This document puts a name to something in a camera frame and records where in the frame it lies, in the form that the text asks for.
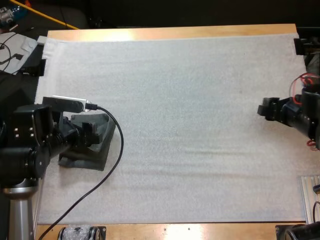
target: red wire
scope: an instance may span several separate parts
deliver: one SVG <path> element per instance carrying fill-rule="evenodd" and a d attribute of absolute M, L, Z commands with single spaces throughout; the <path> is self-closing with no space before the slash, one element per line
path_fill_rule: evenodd
<path fill-rule="evenodd" d="M 292 86 L 292 100 L 297 105 L 302 105 L 302 103 L 297 101 L 297 99 L 296 99 L 296 84 L 297 84 L 297 80 L 300 79 L 300 81 L 303 83 L 303 85 L 307 85 L 306 80 L 308 80 L 310 84 L 314 84 L 313 80 L 311 78 L 309 78 L 309 77 L 320 78 L 320 76 L 318 76 L 316 74 L 306 72 L 304 74 L 301 74 L 299 76 L 299 78 L 297 78 L 293 83 L 293 86 Z"/>
<path fill-rule="evenodd" d="M 306 142 L 306 145 L 307 145 L 308 147 L 311 147 L 311 146 L 315 146 L 316 143 L 315 143 L 314 141 L 312 141 L 312 140 L 309 140 L 309 141 Z"/>
<path fill-rule="evenodd" d="M 313 140 L 307 141 L 307 142 L 306 142 L 306 145 L 307 145 L 308 147 L 310 147 L 310 150 L 311 150 L 311 151 L 318 151 L 318 150 L 319 150 L 318 148 L 315 147 L 315 146 L 316 146 L 316 143 L 315 143 Z"/>
<path fill-rule="evenodd" d="M 296 100 L 296 83 L 297 83 L 297 80 L 298 80 L 299 78 L 297 78 L 295 81 L 294 81 L 294 83 L 293 83 L 293 86 L 292 86 L 292 100 L 293 100 L 293 102 L 295 103 L 295 104 L 297 104 L 297 105 L 301 105 L 302 103 L 301 102 L 298 102 L 297 100 Z"/>

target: table surface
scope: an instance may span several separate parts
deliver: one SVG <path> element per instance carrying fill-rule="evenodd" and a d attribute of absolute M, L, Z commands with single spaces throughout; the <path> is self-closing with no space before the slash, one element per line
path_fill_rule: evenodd
<path fill-rule="evenodd" d="M 294 24 L 56 30 L 49 31 L 48 37 L 77 42 L 119 42 L 291 33 L 297 33 Z M 297 223 L 103 224 L 102 226 L 106 226 L 108 240 L 275 240 L 276 225 L 292 224 Z M 48 225 L 38 226 L 36 239 L 47 227 Z M 54 227 L 44 240 L 56 240 L 62 227 L 63 225 Z"/>

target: black cable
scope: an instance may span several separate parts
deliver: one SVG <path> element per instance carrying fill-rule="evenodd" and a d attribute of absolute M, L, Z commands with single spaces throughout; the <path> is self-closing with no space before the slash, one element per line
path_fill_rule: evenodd
<path fill-rule="evenodd" d="M 95 105 L 95 109 L 97 110 L 101 110 L 103 112 L 105 112 L 110 118 L 112 118 L 112 120 L 114 121 L 116 127 L 118 128 L 119 130 L 119 133 L 120 133 L 120 138 L 121 138 L 121 148 L 120 148 L 120 153 L 119 153 L 119 157 L 118 159 L 116 160 L 115 164 L 113 165 L 113 167 L 111 168 L 111 170 L 108 172 L 108 174 L 95 186 L 93 187 L 90 191 L 88 191 L 86 194 L 84 194 L 82 197 L 80 197 L 61 217 L 58 218 L 58 220 L 56 220 L 50 227 L 47 228 L 47 230 L 45 230 L 39 240 L 42 240 L 44 238 L 44 236 L 55 226 L 57 225 L 78 203 L 80 203 L 83 199 L 85 199 L 85 197 L 87 197 L 89 194 L 91 194 L 94 190 L 96 190 L 97 188 L 99 188 L 108 178 L 109 176 L 113 173 L 113 171 L 116 169 L 116 167 L 118 166 L 119 162 L 120 162 L 120 159 L 121 159 L 121 156 L 122 156 L 122 153 L 123 153 L 123 150 L 124 150 L 124 135 L 122 133 L 122 130 L 121 130 L 121 127 L 118 123 L 118 121 L 115 119 L 115 117 L 109 112 L 107 111 L 106 109 L 104 109 L 103 107 L 100 107 L 100 106 L 96 106 Z"/>
<path fill-rule="evenodd" d="M 62 16 L 62 19 L 63 19 L 63 22 L 65 24 L 65 29 L 68 30 L 68 26 L 67 26 L 67 22 L 66 22 L 66 19 L 65 19 L 65 15 L 64 15 L 64 12 L 62 11 L 62 7 L 61 7 L 61 2 L 60 0 L 59 1 L 59 9 L 60 9 L 60 13 L 61 13 L 61 16 Z"/>
<path fill-rule="evenodd" d="M 320 205 L 320 201 L 315 201 L 313 205 L 313 210 L 312 210 L 312 217 L 313 217 L 313 223 L 316 222 L 316 206 L 317 204 Z"/>
<path fill-rule="evenodd" d="M 8 50 L 8 52 L 9 52 L 9 61 L 8 61 L 8 63 L 5 65 L 4 69 L 0 70 L 1 73 L 5 72 L 5 70 L 7 69 L 7 67 L 9 66 L 10 61 L 11 61 L 11 51 L 10 51 L 10 48 L 5 44 L 5 43 L 8 41 L 8 39 L 10 39 L 10 38 L 11 38 L 11 37 L 7 38 L 4 42 L 1 42 L 1 43 L 0 43 L 0 44 L 1 44 L 0 48 L 1 48 L 2 46 L 5 46 L 6 49 Z"/>

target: dark background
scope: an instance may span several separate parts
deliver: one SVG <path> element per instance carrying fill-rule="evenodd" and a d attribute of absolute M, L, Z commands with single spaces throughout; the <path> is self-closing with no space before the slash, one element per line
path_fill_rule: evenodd
<path fill-rule="evenodd" d="M 79 28 L 282 24 L 317 26 L 319 0 L 30 0 L 32 7 Z M 0 0 L 0 7 L 8 1 Z M 88 24 L 83 19 L 91 19 Z"/>
<path fill-rule="evenodd" d="M 320 27 L 320 0 L 30 0 L 32 7 L 80 29 L 152 28 L 211 25 L 294 23 Z M 0 8 L 9 6 L 0 0 Z M 66 29 L 34 13 L 18 22 L 14 30 L 37 39 L 48 30 Z M 25 66 L 39 63 L 38 46 Z M 0 81 L 7 76 L 0 75 Z M 0 113 L 19 105 L 33 104 L 38 78 L 8 77 L 0 84 Z M 0 194 L 0 240 L 6 239 L 9 202 Z"/>

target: metal plate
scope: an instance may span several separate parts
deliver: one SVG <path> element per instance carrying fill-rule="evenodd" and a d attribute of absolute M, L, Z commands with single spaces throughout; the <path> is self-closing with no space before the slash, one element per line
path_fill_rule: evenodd
<path fill-rule="evenodd" d="M 302 200 L 304 204 L 306 224 L 313 222 L 313 207 L 315 201 L 320 201 L 320 196 L 315 194 L 313 187 L 320 184 L 320 176 L 302 176 Z M 315 220 L 320 221 L 320 208 L 315 209 Z"/>

